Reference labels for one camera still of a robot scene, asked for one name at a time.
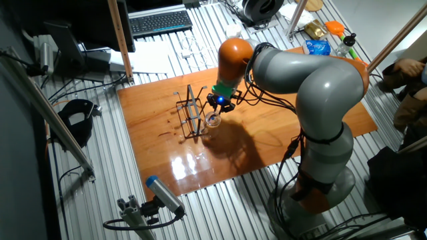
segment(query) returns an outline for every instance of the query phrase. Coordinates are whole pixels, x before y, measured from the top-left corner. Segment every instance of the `white paper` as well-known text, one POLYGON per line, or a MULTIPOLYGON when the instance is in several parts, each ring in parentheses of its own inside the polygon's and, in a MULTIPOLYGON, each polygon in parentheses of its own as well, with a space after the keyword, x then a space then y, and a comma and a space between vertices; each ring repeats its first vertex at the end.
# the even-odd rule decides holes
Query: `white paper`
MULTIPOLYGON (((287 3, 279 9, 279 13, 284 16, 287 20, 291 20, 292 16, 294 16, 295 10, 297 7, 297 3, 287 3)), ((301 28, 314 20, 314 17, 311 13, 306 10, 303 10, 301 13, 300 20, 298 20, 297 27, 301 28)))
MULTIPOLYGON (((171 73, 169 47, 165 41, 135 42, 135 53, 129 53, 134 73, 171 73)), ((123 65, 121 53, 111 50, 110 64, 123 65)))

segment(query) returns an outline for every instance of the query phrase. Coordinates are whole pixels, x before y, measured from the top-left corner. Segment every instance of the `person's hand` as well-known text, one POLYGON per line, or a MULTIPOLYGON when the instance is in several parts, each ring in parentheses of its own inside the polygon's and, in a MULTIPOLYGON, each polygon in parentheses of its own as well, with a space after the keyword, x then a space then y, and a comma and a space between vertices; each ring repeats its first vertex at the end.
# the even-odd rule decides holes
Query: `person's hand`
POLYGON ((419 90, 414 94, 414 97, 421 101, 427 101, 427 87, 419 90))
POLYGON ((413 59, 401 59, 394 64, 394 70, 401 70, 403 73, 406 73, 410 77, 416 77, 422 73, 424 66, 426 64, 413 59))

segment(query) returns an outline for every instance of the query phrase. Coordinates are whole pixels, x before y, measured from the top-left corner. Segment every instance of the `monitor stand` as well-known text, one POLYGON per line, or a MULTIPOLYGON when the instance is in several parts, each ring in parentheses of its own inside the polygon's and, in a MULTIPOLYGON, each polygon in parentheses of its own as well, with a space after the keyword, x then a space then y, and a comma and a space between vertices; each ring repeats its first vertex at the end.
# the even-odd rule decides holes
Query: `monitor stand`
POLYGON ((55 66, 55 75, 104 81, 105 74, 109 70, 110 53, 102 51, 82 53, 71 32, 71 25, 65 21, 46 21, 45 26, 61 52, 55 66))

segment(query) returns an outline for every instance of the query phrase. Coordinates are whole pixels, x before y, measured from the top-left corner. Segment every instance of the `black bag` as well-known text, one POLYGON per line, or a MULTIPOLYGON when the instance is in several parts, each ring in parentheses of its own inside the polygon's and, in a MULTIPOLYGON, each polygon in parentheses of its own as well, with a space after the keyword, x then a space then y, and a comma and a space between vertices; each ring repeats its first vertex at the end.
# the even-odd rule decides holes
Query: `black bag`
MULTIPOLYGON (((404 145, 419 138, 405 136, 404 145)), ((385 147, 368 166, 372 192, 388 214, 403 217, 407 225, 417 229, 427 228, 427 161, 423 151, 397 154, 385 147)))

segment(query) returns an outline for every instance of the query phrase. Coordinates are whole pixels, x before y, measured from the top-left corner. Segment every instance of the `wooden table surface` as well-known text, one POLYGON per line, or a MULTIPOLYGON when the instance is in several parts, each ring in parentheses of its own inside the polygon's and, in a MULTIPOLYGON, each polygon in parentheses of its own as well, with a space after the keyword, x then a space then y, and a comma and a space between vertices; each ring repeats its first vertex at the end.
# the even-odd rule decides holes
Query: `wooden table surface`
MULTIPOLYGON (((290 139, 300 132, 297 117, 287 109, 242 103, 222 113, 218 136, 207 142, 185 139, 176 102, 185 99, 187 85, 204 102, 216 82, 218 70, 208 69, 121 89, 118 91, 141 180, 157 175, 176 195, 189 193, 226 179, 280 162, 290 139)), ((240 90, 246 89, 243 84, 240 90)), ((296 94, 280 95, 295 104, 296 94)), ((204 113, 212 111, 208 105, 204 113)), ((344 117, 353 136, 377 130, 359 103, 344 117)), ((148 199, 153 197, 146 190, 148 199)))

